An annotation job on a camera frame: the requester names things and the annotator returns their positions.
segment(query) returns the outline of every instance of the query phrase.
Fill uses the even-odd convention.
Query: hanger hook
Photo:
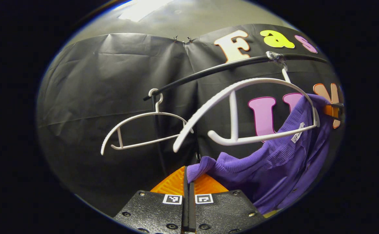
[[[152,93],[155,92],[155,91],[157,91],[157,90],[159,90],[159,89],[155,89],[154,88],[154,89],[149,90],[149,97],[151,97]],[[155,110],[156,110],[156,112],[159,112],[159,104],[161,104],[163,102],[163,94],[160,93],[160,95],[161,95],[161,98],[155,104]]]

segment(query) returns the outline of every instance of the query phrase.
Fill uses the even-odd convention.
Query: screw
[[[234,233],[236,231],[240,231],[240,229],[233,229],[233,230],[229,231],[228,233]]]
[[[146,230],[146,229],[144,229],[144,228],[138,228],[137,230],[140,230],[140,231],[144,231],[144,232],[147,232],[147,233],[149,233],[149,231],[148,231],[148,230]]]
[[[208,224],[201,224],[201,225],[199,226],[199,228],[200,228],[201,230],[208,230],[208,229],[211,228],[211,226],[208,225]]]
[[[178,226],[174,225],[174,224],[168,224],[168,225],[166,225],[166,227],[169,229],[177,229],[178,228]]]

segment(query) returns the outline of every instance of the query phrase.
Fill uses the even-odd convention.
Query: ribbed knit fabric
[[[296,143],[291,140],[293,135],[267,140],[259,150],[242,159],[224,152],[217,161],[204,156],[200,163],[188,166],[188,183],[207,173],[228,190],[242,190],[262,214],[289,205],[309,187],[328,153],[332,119],[322,113],[322,107],[330,103],[321,96],[308,95],[318,110],[319,128],[302,132]],[[278,132],[298,129],[302,122],[304,127],[313,124],[312,108],[305,97],[298,101]]]

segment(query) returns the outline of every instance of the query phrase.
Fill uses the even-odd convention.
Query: white tag
[[[298,128],[298,129],[301,129],[301,128],[303,128],[304,126],[305,126],[305,123],[302,122],[302,123],[299,125],[299,128]],[[296,142],[299,140],[299,138],[300,138],[301,135],[302,135],[302,132],[298,132],[298,133],[296,133],[296,134],[293,136],[293,138],[291,139],[291,141],[292,141],[293,143],[296,143]]]

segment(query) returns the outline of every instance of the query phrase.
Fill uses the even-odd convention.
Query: hanger
[[[212,98],[210,98],[204,105],[199,108],[194,115],[188,120],[188,123],[183,127],[181,132],[179,133],[179,136],[176,138],[174,144],[173,144],[173,151],[176,153],[179,148],[182,145],[183,140],[185,139],[186,135],[188,135],[189,130],[191,127],[193,127],[197,121],[201,118],[202,115],[204,115],[205,112],[207,112],[210,108],[212,108],[215,104],[220,102],[222,99],[226,98],[227,96],[230,96],[230,120],[231,120],[231,138],[225,139],[219,136],[215,131],[210,130],[208,132],[208,136],[215,141],[216,143],[220,145],[225,146],[232,146],[232,145],[243,145],[243,144],[249,144],[249,143],[255,143],[255,142],[261,142],[265,140],[285,137],[289,135],[294,135],[299,132],[303,132],[309,129],[312,129],[314,127],[319,127],[319,116],[317,113],[317,110],[314,108],[313,102],[310,99],[310,97],[298,86],[292,84],[289,80],[288,74],[286,73],[285,68],[282,70],[283,75],[286,80],[279,80],[279,79],[273,79],[273,78],[252,78],[243,80],[237,83],[234,83],[216,95],[214,95]],[[276,83],[276,84],[283,84],[285,86],[289,86],[298,92],[300,92],[302,95],[305,96],[305,98],[310,102],[312,110],[313,110],[313,125],[312,126],[306,126],[304,128],[287,131],[287,132],[279,132],[274,134],[268,134],[263,136],[251,136],[251,137],[238,137],[238,117],[237,117],[237,100],[236,100],[236,91],[238,89],[241,89],[243,87],[258,84],[258,83]]]
[[[154,91],[157,91],[158,89],[151,89],[149,91],[149,96],[151,97],[152,96],[152,93]],[[176,115],[176,114],[171,114],[171,113],[167,113],[167,112],[160,112],[159,111],[159,104],[162,103],[163,101],[163,94],[161,93],[160,94],[161,97],[160,97],[160,100],[158,102],[156,102],[155,104],[155,112],[149,112],[149,113],[143,113],[143,114],[138,114],[138,115],[135,115],[135,116],[132,116],[128,119],[125,119],[123,121],[121,121],[119,124],[117,124],[109,133],[108,135],[106,136],[106,138],[104,139],[103,141],[103,145],[101,146],[101,155],[104,155],[104,148],[107,144],[107,141],[108,139],[110,138],[110,136],[115,132],[117,131],[117,134],[118,134],[118,141],[120,143],[120,147],[117,147],[115,145],[111,145],[111,147],[115,150],[125,150],[125,149],[129,149],[129,148],[134,148],[134,147],[139,147],[139,146],[143,146],[143,145],[149,145],[149,144],[153,144],[153,143],[156,143],[156,142],[161,142],[161,141],[164,141],[164,140],[167,140],[167,139],[171,139],[171,138],[174,138],[174,137],[177,137],[179,136],[179,134],[177,135],[173,135],[173,136],[167,136],[167,137],[164,137],[164,138],[161,138],[161,139],[156,139],[156,140],[153,140],[153,141],[148,141],[148,142],[143,142],[143,143],[139,143],[139,144],[134,144],[134,145],[127,145],[127,146],[124,146],[123,145],[123,141],[122,141],[122,137],[121,137],[121,132],[120,132],[120,127],[129,122],[129,121],[132,121],[132,120],[135,120],[137,118],[140,118],[140,117],[144,117],[144,116],[149,116],[149,115],[168,115],[168,116],[173,116],[173,117],[176,117],[180,120],[182,120],[182,123],[183,123],[183,127],[185,127],[185,125],[187,124],[186,120],[183,119],[182,117]],[[194,131],[192,130],[192,128],[189,128],[189,130],[191,133],[194,133]]]

